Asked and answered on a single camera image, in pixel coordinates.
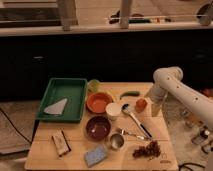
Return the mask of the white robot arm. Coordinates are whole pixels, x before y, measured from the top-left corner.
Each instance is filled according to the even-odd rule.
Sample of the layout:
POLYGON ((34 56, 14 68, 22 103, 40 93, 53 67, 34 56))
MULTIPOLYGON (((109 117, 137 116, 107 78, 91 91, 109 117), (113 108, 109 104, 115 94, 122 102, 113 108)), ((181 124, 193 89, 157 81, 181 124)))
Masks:
POLYGON ((180 67, 159 68, 154 71, 154 84, 149 97, 154 103, 161 102, 167 93, 172 94, 190 112, 213 130, 213 100, 181 82, 183 71, 180 67))

